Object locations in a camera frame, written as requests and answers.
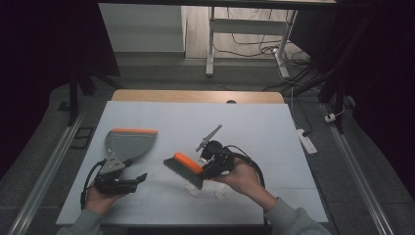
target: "white table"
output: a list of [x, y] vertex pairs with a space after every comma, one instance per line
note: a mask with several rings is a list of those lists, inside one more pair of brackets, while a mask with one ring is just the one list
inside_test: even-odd
[[114, 204], [105, 224], [262, 224], [261, 208], [247, 197], [209, 181], [198, 191], [162, 164], [175, 152], [196, 161], [200, 153], [196, 153], [196, 147], [218, 124], [223, 127], [213, 139], [247, 152], [262, 169], [266, 187], [273, 195], [294, 208], [305, 208], [316, 221], [327, 221], [287, 105], [111, 101], [57, 223], [72, 224], [80, 214], [79, 194], [84, 180], [90, 168], [106, 155], [104, 139], [111, 129], [153, 128], [159, 132], [155, 145], [122, 176], [129, 179], [148, 172], [147, 180], [138, 185], [136, 193]]

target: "gray sleeve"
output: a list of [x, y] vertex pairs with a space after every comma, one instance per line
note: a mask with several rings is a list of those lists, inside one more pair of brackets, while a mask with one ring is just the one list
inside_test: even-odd
[[100, 230], [102, 220], [100, 214], [84, 209], [73, 226], [61, 228], [57, 235], [102, 235]]
[[330, 234], [321, 224], [312, 220], [303, 208], [293, 209], [281, 198], [265, 217], [274, 226], [277, 234]]

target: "white cable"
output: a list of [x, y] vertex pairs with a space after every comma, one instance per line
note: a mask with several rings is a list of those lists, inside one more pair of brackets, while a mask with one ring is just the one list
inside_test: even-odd
[[283, 81], [285, 81], [285, 82], [288, 82], [288, 83], [292, 83], [292, 84], [294, 84], [294, 85], [303, 85], [302, 83], [296, 83], [296, 82], [292, 82], [292, 81], [290, 81], [290, 80], [286, 80], [286, 79], [284, 79], [283, 78], [283, 75], [281, 74], [281, 72], [280, 72], [280, 70], [277, 70], [278, 71], [278, 75], [280, 76], [280, 78], [281, 78], [281, 80], [283, 80]]
[[294, 90], [294, 87], [291, 87], [291, 117], [293, 119], [294, 125], [296, 126], [296, 129], [298, 129], [299, 126], [297, 125], [296, 120], [294, 119], [294, 104], [293, 104], [293, 101], [294, 101], [293, 93], [294, 93], [294, 91], [293, 90]]
[[343, 110], [340, 113], [336, 114], [335, 117], [341, 115], [344, 111], [345, 111], [345, 105], [343, 105]]

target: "brush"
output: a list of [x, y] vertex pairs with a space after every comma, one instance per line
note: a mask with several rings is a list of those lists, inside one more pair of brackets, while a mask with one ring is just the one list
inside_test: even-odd
[[173, 158], [163, 161], [164, 165], [176, 172], [178, 175], [195, 185], [199, 190], [204, 185], [204, 170], [186, 155], [178, 152]]

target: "metal frame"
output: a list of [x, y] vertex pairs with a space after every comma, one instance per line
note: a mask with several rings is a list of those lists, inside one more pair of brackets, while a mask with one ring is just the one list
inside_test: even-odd
[[[329, 112], [327, 112], [327, 109], [323, 104], [320, 105], [320, 108], [322, 109], [325, 115], [329, 114]], [[364, 173], [360, 168], [360, 165], [356, 160], [353, 151], [347, 143], [346, 137], [343, 134], [341, 134], [340, 131], [333, 124], [330, 128], [333, 137], [335, 138], [336, 143], [338, 144], [339, 149], [342, 152], [342, 155], [345, 159], [348, 171], [353, 177], [354, 182], [356, 183], [356, 186], [360, 191], [360, 195], [362, 196], [363, 201], [366, 203], [366, 206], [368, 207], [368, 210], [372, 215], [373, 221], [375, 223], [375, 226], [378, 228], [379, 234], [393, 235], [394, 232], [391, 227], [391, 224], [385, 212], [383, 211], [382, 206], [379, 204], [379, 201], [376, 198], [375, 193], [372, 191], [372, 188], [367, 182], [366, 177], [364, 176]]]
[[201, 6], [201, 7], [231, 7], [231, 8], [262, 8], [281, 10], [312, 10], [312, 11], [342, 11], [367, 8], [371, 3], [350, 4], [345, 1], [273, 1], [273, 0], [100, 0], [99, 3], [170, 5], [170, 6]]
[[214, 7], [209, 8], [209, 38], [207, 48], [207, 72], [206, 76], [213, 76], [213, 37], [215, 33], [241, 33], [241, 34], [266, 34], [281, 35], [281, 44], [275, 53], [278, 69], [283, 78], [290, 77], [282, 58], [288, 36], [293, 26], [297, 10], [294, 10], [286, 22], [268, 22], [256, 20], [231, 20], [215, 19]]
[[61, 139], [55, 147], [55, 150], [49, 158], [48, 163], [43, 168], [42, 173], [33, 186], [33, 189], [27, 196], [27, 199], [24, 202], [24, 205], [22, 206], [22, 209], [16, 217], [15, 222], [13, 223], [8, 234], [25, 234], [27, 231], [34, 218], [34, 215], [36, 214], [43, 198], [46, 195], [46, 192], [48, 191], [50, 184], [52, 183], [52, 180], [55, 177], [56, 172], [58, 171], [59, 166], [61, 165], [62, 160], [64, 159], [64, 156], [67, 153], [70, 142], [72, 141], [73, 136], [76, 134], [76, 130], [79, 128], [80, 123], [85, 117], [85, 113], [88, 110], [89, 105], [90, 99], [87, 99], [86, 104], [83, 105], [82, 110], [77, 119], [73, 122], [73, 125], [68, 126], [65, 129]]

